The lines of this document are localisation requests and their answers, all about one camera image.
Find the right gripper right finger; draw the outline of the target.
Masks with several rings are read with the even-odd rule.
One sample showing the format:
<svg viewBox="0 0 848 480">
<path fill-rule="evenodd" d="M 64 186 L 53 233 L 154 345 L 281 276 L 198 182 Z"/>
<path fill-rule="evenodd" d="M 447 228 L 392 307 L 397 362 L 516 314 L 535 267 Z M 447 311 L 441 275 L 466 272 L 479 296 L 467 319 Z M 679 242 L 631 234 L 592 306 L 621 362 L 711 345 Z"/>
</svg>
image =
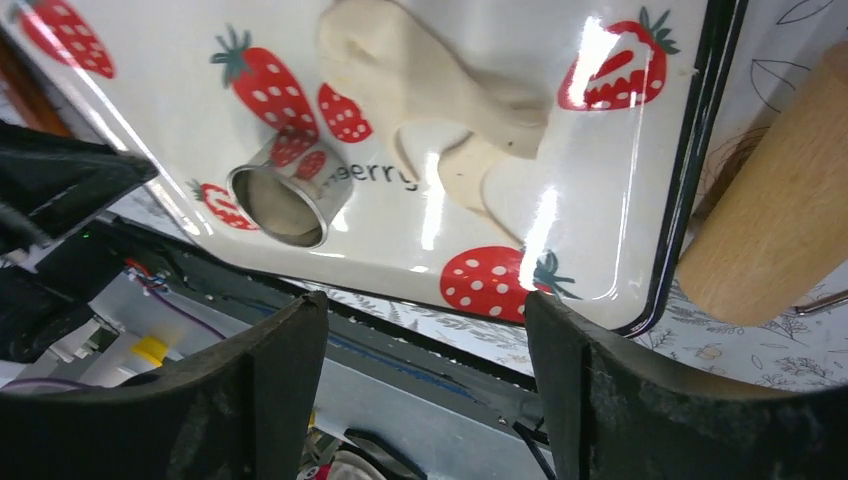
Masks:
<svg viewBox="0 0 848 480">
<path fill-rule="evenodd" d="M 561 479 L 843 479 L 847 390 L 711 374 L 531 293 L 525 326 Z"/>
</svg>

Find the strawberry pattern white tray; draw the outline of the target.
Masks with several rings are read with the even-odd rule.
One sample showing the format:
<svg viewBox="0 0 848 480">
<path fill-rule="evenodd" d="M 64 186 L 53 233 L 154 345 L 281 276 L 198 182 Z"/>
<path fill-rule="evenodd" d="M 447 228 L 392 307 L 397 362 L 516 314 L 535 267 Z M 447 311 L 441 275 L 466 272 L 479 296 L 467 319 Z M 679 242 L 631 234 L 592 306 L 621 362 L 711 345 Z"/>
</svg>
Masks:
<svg viewBox="0 0 848 480">
<path fill-rule="evenodd" d="M 336 2 L 5 1 L 1 30 L 227 262 L 502 322 L 541 290 L 623 335 L 655 323 L 746 3 L 392 1 L 548 110 L 536 158 L 484 181 L 507 237 L 442 187 L 462 127 L 403 128 L 410 179 L 325 82 Z"/>
</svg>

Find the small dough piece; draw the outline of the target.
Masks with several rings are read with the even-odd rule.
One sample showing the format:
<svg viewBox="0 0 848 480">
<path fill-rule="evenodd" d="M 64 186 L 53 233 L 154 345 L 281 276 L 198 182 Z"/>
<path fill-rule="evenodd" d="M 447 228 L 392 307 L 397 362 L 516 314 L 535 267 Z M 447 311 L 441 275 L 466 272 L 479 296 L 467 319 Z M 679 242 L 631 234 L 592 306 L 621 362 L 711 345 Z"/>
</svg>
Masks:
<svg viewBox="0 0 848 480">
<path fill-rule="evenodd" d="M 436 36 L 392 1 L 338 1 L 320 17 L 316 48 L 325 82 L 354 101 L 400 173 L 420 175 L 400 133 L 447 121 L 465 135 L 443 150 L 437 174 L 446 195 L 502 235 L 483 185 L 509 158 L 533 160 L 547 128 L 546 106 L 497 77 L 470 73 Z"/>
</svg>

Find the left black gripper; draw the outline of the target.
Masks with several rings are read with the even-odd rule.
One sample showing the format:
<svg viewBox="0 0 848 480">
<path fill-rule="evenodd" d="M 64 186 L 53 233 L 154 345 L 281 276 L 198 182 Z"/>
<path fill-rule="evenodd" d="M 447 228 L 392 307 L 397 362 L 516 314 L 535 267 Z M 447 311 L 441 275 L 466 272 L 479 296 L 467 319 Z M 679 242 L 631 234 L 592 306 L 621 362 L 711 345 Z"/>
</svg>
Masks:
<svg viewBox="0 0 848 480">
<path fill-rule="evenodd" d="M 157 175 L 102 144 L 1 124 L 1 244 L 47 246 Z M 1 359 L 32 363 L 88 322 L 89 303 L 125 268 L 125 232 L 95 221 L 33 268 L 1 270 Z"/>
</svg>

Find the wooden dough roller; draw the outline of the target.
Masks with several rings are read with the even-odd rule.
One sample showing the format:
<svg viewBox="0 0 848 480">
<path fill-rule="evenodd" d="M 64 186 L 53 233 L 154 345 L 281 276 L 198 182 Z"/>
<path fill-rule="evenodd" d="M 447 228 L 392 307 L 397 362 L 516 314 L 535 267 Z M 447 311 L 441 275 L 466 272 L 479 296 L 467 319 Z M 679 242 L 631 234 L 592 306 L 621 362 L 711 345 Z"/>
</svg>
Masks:
<svg viewBox="0 0 848 480">
<path fill-rule="evenodd" d="M 847 259 L 847 44 L 830 47 L 677 267 L 718 321 L 762 325 Z"/>
</svg>

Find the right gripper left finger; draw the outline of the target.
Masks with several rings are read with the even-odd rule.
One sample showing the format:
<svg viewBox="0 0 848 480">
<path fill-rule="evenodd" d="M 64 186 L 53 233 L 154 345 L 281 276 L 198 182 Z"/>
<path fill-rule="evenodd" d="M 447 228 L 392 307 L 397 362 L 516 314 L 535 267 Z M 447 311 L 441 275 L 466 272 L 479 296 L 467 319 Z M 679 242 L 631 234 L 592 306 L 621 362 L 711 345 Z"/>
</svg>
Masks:
<svg viewBox="0 0 848 480">
<path fill-rule="evenodd" d="M 293 479 L 329 333 L 324 293 L 113 388 L 1 398 L 5 479 Z"/>
</svg>

